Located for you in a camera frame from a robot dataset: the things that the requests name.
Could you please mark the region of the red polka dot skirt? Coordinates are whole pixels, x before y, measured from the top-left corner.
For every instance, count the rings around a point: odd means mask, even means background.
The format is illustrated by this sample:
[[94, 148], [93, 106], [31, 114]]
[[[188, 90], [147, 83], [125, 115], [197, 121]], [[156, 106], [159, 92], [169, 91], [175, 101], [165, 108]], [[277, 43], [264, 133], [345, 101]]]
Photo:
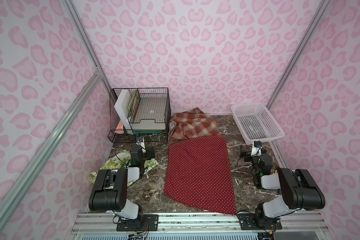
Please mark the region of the red polka dot skirt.
[[235, 215], [237, 208], [226, 139], [215, 135], [172, 144], [164, 193], [187, 206]]

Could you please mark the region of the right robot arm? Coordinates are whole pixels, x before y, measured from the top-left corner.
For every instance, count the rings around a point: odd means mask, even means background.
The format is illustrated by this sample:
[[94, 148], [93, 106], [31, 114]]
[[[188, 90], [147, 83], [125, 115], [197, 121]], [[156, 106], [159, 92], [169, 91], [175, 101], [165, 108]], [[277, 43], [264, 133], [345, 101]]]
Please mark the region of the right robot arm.
[[253, 214], [245, 214], [242, 223], [247, 226], [264, 229], [277, 227], [283, 216], [299, 210], [320, 210], [325, 207], [325, 196], [308, 170], [278, 168], [272, 172], [273, 158], [260, 151], [252, 154], [244, 152], [241, 158], [251, 163], [256, 188], [280, 192], [275, 199], [259, 204]]

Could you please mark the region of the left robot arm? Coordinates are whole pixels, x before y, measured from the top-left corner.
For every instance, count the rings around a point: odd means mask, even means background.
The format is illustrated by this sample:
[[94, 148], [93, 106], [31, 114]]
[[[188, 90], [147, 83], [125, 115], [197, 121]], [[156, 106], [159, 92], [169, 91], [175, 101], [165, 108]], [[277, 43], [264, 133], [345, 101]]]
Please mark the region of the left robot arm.
[[91, 211], [111, 211], [126, 221], [143, 222], [139, 205], [127, 198], [128, 183], [141, 179], [145, 163], [155, 157], [154, 148], [136, 145], [130, 149], [131, 160], [121, 169], [99, 170], [89, 198]]

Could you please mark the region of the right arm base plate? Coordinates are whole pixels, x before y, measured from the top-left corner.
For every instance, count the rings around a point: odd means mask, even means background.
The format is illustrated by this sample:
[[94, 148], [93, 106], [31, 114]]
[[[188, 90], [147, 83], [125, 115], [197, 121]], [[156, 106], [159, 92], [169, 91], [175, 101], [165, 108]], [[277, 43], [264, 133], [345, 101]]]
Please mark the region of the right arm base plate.
[[257, 217], [256, 214], [240, 212], [237, 214], [241, 230], [277, 231], [282, 230], [280, 219], [270, 219], [268, 217]]

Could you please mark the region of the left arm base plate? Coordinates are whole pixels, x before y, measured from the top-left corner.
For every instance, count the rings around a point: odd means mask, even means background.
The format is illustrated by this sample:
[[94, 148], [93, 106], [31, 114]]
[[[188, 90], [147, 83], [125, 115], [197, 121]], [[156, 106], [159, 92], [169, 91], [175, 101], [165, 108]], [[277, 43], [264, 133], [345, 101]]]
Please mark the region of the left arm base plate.
[[159, 215], [156, 214], [143, 214], [138, 216], [135, 220], [118, 219], [113, 220], [117, 225], [118, 232], [140, 232], [140, 231], [157, 231], [159, 223]]

